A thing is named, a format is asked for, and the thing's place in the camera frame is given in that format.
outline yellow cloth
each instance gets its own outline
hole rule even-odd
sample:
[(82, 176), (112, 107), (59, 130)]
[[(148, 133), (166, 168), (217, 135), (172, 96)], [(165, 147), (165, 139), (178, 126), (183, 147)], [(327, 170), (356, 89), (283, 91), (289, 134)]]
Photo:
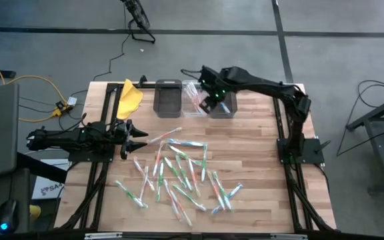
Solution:
[(130, 80), (126, 79), (119, 100), (117, 118), (120, 120), (128, 118), (132, 112), (139, 108), (142, 99), (143, 93), (137, 90)]

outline gray floor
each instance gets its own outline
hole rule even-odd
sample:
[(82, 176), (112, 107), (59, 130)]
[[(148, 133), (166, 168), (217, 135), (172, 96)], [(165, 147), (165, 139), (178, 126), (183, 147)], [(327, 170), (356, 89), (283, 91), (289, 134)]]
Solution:
[[(142, 0), (154, 29), (276, 30), (270, 0)], [(378, 0), (280, 0), (286, 31), (384, 32), (384, 1)], [(0, 25), (41, 27), (122, 28), (123, 9), (118, 0), (0, 0)], [(64, 35), (0, 33), (0, 68), (18, 75), (50, 77), (68, 96), (86, 89), (93, 76), (105, 72), (108, 60), (121, 51), (124, 35)], [(250, 73), (285, 81), (277, 37), (229, 35), (157, 35), (157, 43), (125, 44), (125, 56), (114, 61), (112, 74), (98, 81), (182, 79), (180, 68), (214, 69), (238, 65)], [(335, 156), (343, 126), (357, 97), (357, 84), (365, 79), (384, 81), (384, 38), (286, 38), (295, 83), (304, 83), (310, 94), (315, 131), (331, 140), (324, 150), (331, 201), (340, 230), (384, 236), (384, 195), (370, 197), (367, 187), (384, 182), (384, 173), (370, 144)], [(46, 83), (25, 80), (21, 95), (54, 103), (56, 92)], [(384, 102), (384, 89), (369, 90), (364, 98)], [(46, 106), (21, 101), (40, 109)], [(353, 118), (370, 108), (358, 103)], [(81, 108), (74, 109), (74, 115)], [(31, 119), (46, 117), (21, 109)], [(63, 118), (64, 126), (74, 120)], [(45, 122), (58, 129), (56, 119)], [(27, 151), (25, 136), (42, 123), (19, 122), (19, 151)], [(367, 135), (358, 129), (348, 133), (343, 149)], [(62, 157), (49, 151), (35, 157)]]

